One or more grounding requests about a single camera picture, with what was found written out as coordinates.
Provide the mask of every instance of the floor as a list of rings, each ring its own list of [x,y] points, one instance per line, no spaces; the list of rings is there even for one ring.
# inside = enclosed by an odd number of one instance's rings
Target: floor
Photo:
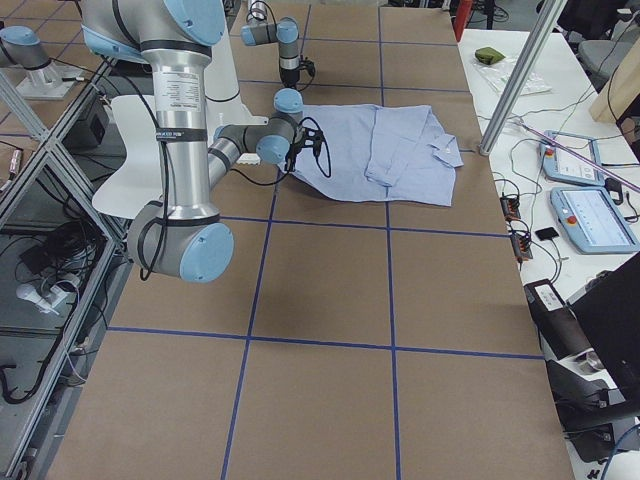
[[[493,29],[531,31],[538,19],[536,5],[539,2],[540,0],[496,0],[496,6],[501,7],[507,15],[497,13]],[[469,28],[486,28],[486,16],[474,12]]]

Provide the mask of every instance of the wire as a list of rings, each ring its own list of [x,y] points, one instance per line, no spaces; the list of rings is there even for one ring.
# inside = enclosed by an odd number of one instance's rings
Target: wire
[[[99,162],[98,160],[96,160],[93,157],[90,157],[89,155],[86,155],[84,153],[74,153],[74,152],[69,152],[71,155],[75,156],[75,157],[81,157],[81,158],[85,158],[87,160],[89,160],[92,163],[95,163],[96,165],[100,165],[102,168],[106,169],[106,170],[111,170],[112,172],[115,172],[117,170],[117,168],[113,168],[110,167],[109,165],[106,165],[102,162]]]
[[[80,375],[80,372],[78,372],[76,370],[76,366],[73,364],[73,361],[71,360],[71,357],[69,356],[69,352],[67,352],[65,350],[64,352],[65,356],[67,357],[67,361],[69,362],[69,366],[71,367],[71,370],[73,371],[73,374],[78,377],[80,380],[82,380],[83,382],[86,382],[87,379],[85,377],[83,377],[82,375]]]
[[[560,276],[560,271],[562,270],[562,265],[560,263],[558,263],[558,260],[556,260],[556,257],[553,256],[553,254],[547,250],[545,247],[543,247],[542,245],[540,245],[538,242],[536,242],[535,240],[531,240],[531,243],[533,245],[535,245],[536,247],[538,247],[539,249],[541,249],[544,253],[546,253],[549,258],[551,258],[551,260],[553,261],[553,276],[551,277],[551,283],[555,283],[559,276]]]
[[[1,144],[3,144],[3,145],[8,145],[8,146],[10,146],[10,147],[13,147],[13,148],[15,148],[16,150],[20,150],[21,152],[23,152],[23,151],[24,151],[24,148],[19,147],[19,146],[17,146],[17,145],[16,145],[16,144],[14,144],[14,143],[5,142],[4,140],[0,140],[0,143],[1,143]]]
[[[533,184],[536,186],[536,191],[535,191],[534,193],[531,193],[531,195],[533,195],[533,196],[535,197],[535,196],[536,196],[536,195],[538,195],[539,193],[542,193],[542,190],[543,190],[542,185],[540,185],[540,182],[539,182],[539,179],[540,179],[540,172],[538,172],[538,177],[537,177],[535,180],[534,180],[534,179],[532,179],[532,178],[530,178],[530,177],[527,177],[525,174],[520,173],[520,172],[518,172],[518,171],[516,170],[516,167],[515,167],[515,159],[514,159],[514,157],[513,157],[513,155],[514,155],[514,153],[515,153],[516,149],[517,149],[521,144],[523,144],[524,142],[531,142],[531,141],[536,142],[536,143],[539,143],[539,141],[538,141],[536,138],[523,138],[522,140],[517,141],[517,142],[513,145],[513,147],[511,147],[511,149],[509,150],[509,161],[511,162],[511,171],[512,171],[515,175],[519,176],[520,178],[524,178],[525,180],[527,180],[527,181],[529,181],[529,182],[533,183]]]
[[[131,85],[131,87],[136,92],[138,97],[140,97],[140,100],[142,101],[142,104],[144,105],[145,109],[149,113],[149,116],[151,117],[151,121],[153,122],[153,125],[156,127],[156,129],[160,129],[160,124],[158,123],[158,119],[154,115],[153,110],[151,110],[149,103],[144,98],[144,95],[142,95],[142,92],[140,91],[138,86],[127,75],[122,73],[115,64],[111,63],[108,58],[104,56],[102,58],[107,63],[107,65],[109,65],[113,69],[113,71],[115,71],[120,77],[122,77],[127,83],[129,83],[129,85]],[[168,228],[167,225],[169,223],[169,151],[167,149],[166,142],[161,141],[159,143],[160,143],[160,150],[162,151],[162,159],[163,159],[162,165],[164,168],[164,184],[162,188],[162,225],[160,227],[160,236],[158,238],[158,244],[156,245],[155,252],[153,253],[151,263],[148,264],[147,272],[145,273],[144,267],[140,267],[140,280],[142,280],[143,282],[146,282],[147,280],[149,280],[149,277],[151,276],[151,272],[153,272],[153,268],[155,267],[158,261],[158,258],[160,257],[160,251],[164,247],[164,244],[167,238],[167,228]]]
[[[76,10],[78,10],[78,13],[80,14],[80,18],[82,18],[82,7],[80,7],[79,0],[73,0],[73,3],[76,6]]]
[[[246,175],[246,174],[245,174],[244,172],[242,172],[241,170],[238,170],[237,168],[232,168],[230,171],[231,171],[231,172],[235,172],[235,173],[238,173],[238,174],[242,175],[242,176],[243,176],[243,177],[244,177],[248,182],[250,182],[250,183],[252,183],[252,184],[254,184],[254,185],[257,185],[258,187],[272,187],[272,186],[274,186],[274,185],[277,185],[277,184],[279,184],[281,181],[283,181],[283,180],[287,177],[287,175],[289,175],[289,173],[291,173],[291,172],[287,171],[287,172],[285,172],[285,173],[284,173],[284,175],[282,175],[281,177],[279,177],[277,180],[275,180],[275,181],[273,181],[273,182],[262,183],[262,182],[257,182],[257,181],[255,181],[255,180],[253,180],[253,179],[249,178],[249,176],[248,176],[248,175]]]
[[[80,70],[84,70],[85,72],[89,72],[89,73],[93,73],[94,75],[97,75],[98,77],[102,78],[105,82],[107,82],[109,85],[111,85],[111,88],[113,88],[118,95],[122,95],[122,92],[120,90],[118,90],[118,87],[116,87],[115,84],[111,80],[109,80],[109,77],[107,77],[105,74],[98,73],[95,70],[91,70],[90,68],[87,68],[87,67],[82,67],[80,65],[76,65],[75,63],[67,62],[65,60],[60,60],[58,57],[51,57],[51,59],[55,60],[56,62],[62,63],[63,65],[69,65],[70,67],[76,67],[76,68],[79,68]]]
[[[329,151],[329,144],[327,143],[327,139],[325,138],[324,133],[320,128],[320,125],[318,125],[318,122],[316,122],[315,119],[313,119],[312,117],[304,117],[302,120],[300,120],[300,122],[298,122],[298,126],[303,126],[303,123],[307,120],[309,120],[314,124],[314,126],[316,127],[316,132],[314,132],[314,135],[320,135],[322,144],[327,150],[327,171],[325,172],[325,170],[320,166],[320,152],[316,154],[316,148],[314,145],[313,156],[316,160],[316,165],[318,166],[318,170],[320,170],[320,173],[322,173],[324,178],[331,178],[331,152]]]
[[[636,207],[634,207],[631,204],[631,195],[629,194],[628,190],[625,192],[624,196],[627,199],[627,203],[629,204],[629,207],[631,208],[631,210],[633,210],[633,215],[630,217],[624,217],[624,219],[629,223],[637,223],[638,218],[640,218],[640,215],[638,214],[638,210],[636,210]]]
[[[613,446],[613,449],[611,450],[611,453],[609,454],[609,458],[607,459],[607,463],[605,463],[605,465],[604,465],[604,469],[602,470],[602,476],[600,477],[600,480],[605,480],[605,478],[607,476],[607,472],[609,471],[609,467],[611,466],[611,461],[613,460],[613,457],[618,453],[618,450],[620,449],[620,445],[622,445],[622,442],[624,441],[624,439],[627,438],[629,435],[631,435],[631,433],[634,430],[638,430],[638,429],[640,429],[640,423],[638,423],[638,424],[634,425],[633,427],[629,428],[629,430],[624,432],[622,434],[622,436],[618,439],[616,444]]]

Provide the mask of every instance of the table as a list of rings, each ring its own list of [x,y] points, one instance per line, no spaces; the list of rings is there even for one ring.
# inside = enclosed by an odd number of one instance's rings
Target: table
[[[473,66],[473,53],[476,49],[485,46],[492,46],[503,52],[507,56],[517,55],[526,40],[526,32],[506,32],[506,31],[479,31],[466,30],[460,43],[460,55],[464,64],[469,86],[474,98],[476,112],[481,117],[490,117],[498,101],[498,95],[489,86],[489,83],[482,78],[479,71]],[[524,117],[525,122],[537,130],[558,130],[563,124],[563,131],[596,138],[611,137],[606,140],[599,140],[598,146],[604,163],[623,163],[638,165],[638,162],[631,152],[627,142],[619,136],[620,131],[613,124],[597,123],[592,120],[589,114],[589,107],[596,98],[592,93],[593,88],[587,79],[584,71],[580,67],[575,55],[561,34],[552,34],[547,45],[541,54],[541,60],[534,67],[534,71],[540,74],[544,80],[552,86],[552,91],[536,95],[521,96],[514,107],[514,113],[522,115],[532,110],[562,109],[578,101],[583,92],[586,100],[577,105],[575,112],[568,121],[565,120],[572,112],[573,107],[564,111],[545,111],[541,113],[529,114]],[[481,126],[486,126],[488,122],[481,119]],[[535,186],[531,182],[514,174],[509,152],[514,145],[524,138],[531,138],[524,130],[513,124],[507,124],[503,133],[499,137],[495,148],[491,152],[491,166],[495,172],[516,182],[522,192],[533,192]],[[540,162],[537,154],[537,142],[524,142],[514,151],[515,168],[519,173],[537,178],[540,171]],[[616,169],[616,172],[634,183],[640,182],[640,168]],[[498,182],[498,191],[502,190],[502,182]],[[614,270],[624,263],[630,255],[581,255],[565,236],[562,235],[561,228],[557,225],[556,216],[552,213],[549,204],[548,190],[554,186],[563,185],[561,183],[549,182],[540,176],[539,183],[544,192],[537,200],[534,197],[525,196],[522,198],[520,207],[523,219],[536,230],[548,226],[555,226],[561,232],[561,236],[555,240],[560,254],[566,258],[562,266],[562,275],[555,283],[558,292],[566,299],[582,288],[588,281],[592,280],[597,273],[602,270]],[[506,187],[507,193],[513,193],[513,189]],[[640,204],[640,196],[631,193],[631,201],[634,205]],[[620,207],[625,215],[633,214],[625,203]],[[636,235],[640,234],[640,226],[631,225]],[[525,262],[521,270],[522,283],[530,283],[542,278],[550,278],[553,275],[554,265],[552,260],[540,250],[533,246],[534,260]],[[571,362],[562,362],[568,368],[576,371]],[[602,378],[611,383],[610,377],[603,374],[590,376],[590,380]],[[592,469],[601,469],[597,464],[584,464],[570,446],[571,458],[576,478],[585,478]],[[640,453],[631,452],[616,457],[613,466],[608,474],[611,479],[631,480],[637,476],[640,468]]]
[[[448,14],[273,8],[318,68],[306,103],[433,106],[464,153],[454,206],[228,175],[228,271],[130,277],[48,478],[569,478]],[[268,114],[276,48],[239,27],[243,100]]]

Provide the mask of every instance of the metal pole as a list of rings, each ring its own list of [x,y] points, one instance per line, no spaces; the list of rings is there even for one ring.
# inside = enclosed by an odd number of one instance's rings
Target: metal pole
[[[491,153],[507,121],[507,117],[511,114],[513,106],[529,78],[529,73],[531,73],[533,65],[536,63],[540,52],[544,48],[549,33],[553,30],[560,16],[560,12],[562,12],[566,3],[567,0],[546,0],[544,2],[538,21],[529,34],[527,42],[522,48],[522,52],[520,52],[520,57],[513,69],[511,78],[509,78],[509,82],[507,82],[507,86],[493,112],[491,121],[484,132],[484,136],[478,147],[481,155],[489,155],[489,153]]]

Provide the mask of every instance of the blue tape line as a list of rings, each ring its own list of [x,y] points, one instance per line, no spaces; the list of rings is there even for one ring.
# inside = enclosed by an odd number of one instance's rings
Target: blue tape line
[[[401,352],[433,353],[438,355],[456,355],[464,357],[513,358],[516,360],[544,360],[542,355],[521,353],[475,352],[471,350],[449,350],[446,348],[396,347]]]
[[[402,479],[402,455],[400,450],[400,412],[398,400],[398,364],[396,355],[396,319],[393,301],[393,252],[391,248],[391,215],[389,202],[385,203],[387,218],[387,276],[389,278],[389,323],[391,327],[391,375],[393,380],[393,428],[396,449],[396,480]]]
[[[392,350],[391,345],[376,345],[372,343],[352,343],[352,342],[333,342],[325,340],[307,340],[304,338],[280,338],[280,337],[262,337],[238,335],[233,333],[216,333],[216,332],[198,332],[194,330],[170,330],[163,328],[141,328],[141,327],[124,327],[124,326],[109,326],[110,332],[121,333],[144,333],[151,335],[175,335],[182,337],[205,337],[205,338],[220,338],[231,340],[243,340],[250,339],[256,342],[269,342],[269,343],[293,343],[299,345],[317,345],[324,347],[342,347],[342,348],[360,348],[365,350]],[[513,358],[520,360],[544,360],[542,355],[529,355],[520,353],[499,353],[499,352],[480,352],[473,350],[452,350],[446,348],[428,348],[428,347],[403,347],[396,345],[396,351],[401,352],[413,352],[413,353],[429,353],[434,355],[454,355],[454,356],[466,356],[466,357],[491,357],[491,358]]]
[[[138,328],[138,327],[118,327],[109,326],[110,332],[130,332],[130,333],[151,333],[156,335],[176,335],[183,337],[207,337],[225,338],[233,340],[246,340],[245,335],[234,335],[232,333],[198,332],[194,330],[166,330],[162,328]]]
[[[434,42],[400,42],[400,41],[393,41],[393,40],[385,40],[384,42],[385,45],[427,45],[429,47],[456,47],[458,48],[458,45],[455,43],[434,43]]]
[[[465,235],[469,237],[491,237],[491,238],[509,238],[507,233],[484,233],[484,232],[458,232],[455,230],[431,230],[422,228],[404,228],[392,227],[394,232],[419,232],[419,233],[440,233],[444,235]]]
[[[295,345],[315,345],[320,347],[344,347],[360,348],[365,350],[391,350],[387,345],[375,345],[371,343],[332,342],[329,340],[307,340],[304,338],[279,338],[279,337],[251,337],[252,341],[268,343],[290,343]]]
[[[269,236],[271,235],[271,226],[273,219],[273,212],[276,208],[276,190],[273,190],[273,196],[271,199],[271,210],[269,212],[269,220],[267,223],[267,231],[264,235],[264,245],[262,247],[262,258],[260,259],[260,268],[258,269],[258,278],[256,280],[256,291],[253,295],[253,304],[251,305],[251,317],[249,320],[249,328],[247,329],[247,340],[244,345],[244,352],[242,354],[242,364],[240,366],[240,375],[238,377],[238,386],[236,387],[236,396],[233,401],[233,412],[231,414],[231,422],[229,424],[229,432],[227,434],[227,446],[224,452],[224,461],[222,463],[222,471],[220,472],[220,480],[226,480],[227,471],[229,468],[229,459],[231,457],[231,448],[233,446],[233,434],[235,433],[236,420],[238,418],[238,408],[240,406],[240,395],[242,394],[242,386],[244,384],[245,371],[247,367],[247,359],[249,358],[249,347],[251,346],[251,333],[253,331],[253,324],[256,318],[256,311],[258,309],[258,298],[260,297],[260,287],[262,286],[262,274],[264,272],[264,265],[267,259],[267,250],[269,249]]]
[[[468,93],[471,94],[470,90],[460,90],[455,88],[427,88],[427,87],[384,87],[387,90],[410,90],[417,92],[443,92],[443,93]]]
[[[22,6],[23,6],[25,3],[27,3],[27,0],[22,0],[22,2],[20,2],[20,5],[18,5],[16,8],[14,8],[13,10],[11,10],[11,13],[9,13],[9,15],[7,15],[7,16],[5,17],[5,19],[12,18],[12,17],[11,17],[11,15],[13,15],[15,12],[17,12],[18,10],[20,10],[20,8],[22,8]]]
[[[238,83],[260,83],[260,84],[267,84],[267,85],[281,85],[280,82],[276,82],[274,80],[238,79]],[[469,90],[453,90],[453,89],[450,89],[450,88],[389,87],[389,86],[381,87],[379,85],[353,85],[353,84],[346,84],[346,83],[345,84],[343,84],[343,83],[314,83],[313,85],[316,86],[316,87],[369,88],[369,89],[373,89],[373,90],[384,88],[384,89],[387,89],[387,90],[409,90],[409,91],[416,91],[416,92],[443,92],[443,93],[469,93],[469,94],[471,93]]]
[[[380,60],[380,105],[384,104],[384,67],[382,62],[382,19],[380,18],[380,9],[378,8],[378,57]],[[389,217],[387,215],[387,227],[389,227]]]
[[[12,20],[31,20],[31,21],[36,21],[36,22],[47,22],[49,20],[55,20],[56,22],[79,22],[80,18],[78,17],[77,20],[71,19],[71,18],[51,18],[51,17],[47,17],[47,18],[36,18],[36,17],[11,17],[11,15],[9,14],[9,16],[4,17],[5,20],[7,18],[11,18]]]
[[[351,225],[348,223],[320,223],[320,222],[304,222],[302,220],[278,220],[278,219],[260,219],[249,217],[221,217],[227,220],[239,220],[245,222],[260,222],[260,223],[275,223],[280,225],[303,225],[310,227],[334,227],[334,228],[354,228],[364,230],[382,230],[385,231],[387,227],[375,226],[375,225]],[[392,227],[389,229],[392,232],[411,232],[411,233],[434,233],[438,235],[464,235],[470,237],[490,237],[490,238],[509,238],[507,233],[486,233],[486,232],[467,232],[458,230],[435,230],[431,228],[411,228],[411,227]]]
[[[355,228],[365,230],[385,230],[386,227],[376,227],[374,225],[349,225],[342,223],[320,223],[320,222],[303,222],[301,220],[273,220],[273,223],[281,225],[307,225],[310,227],[336,227],[336,228]]]

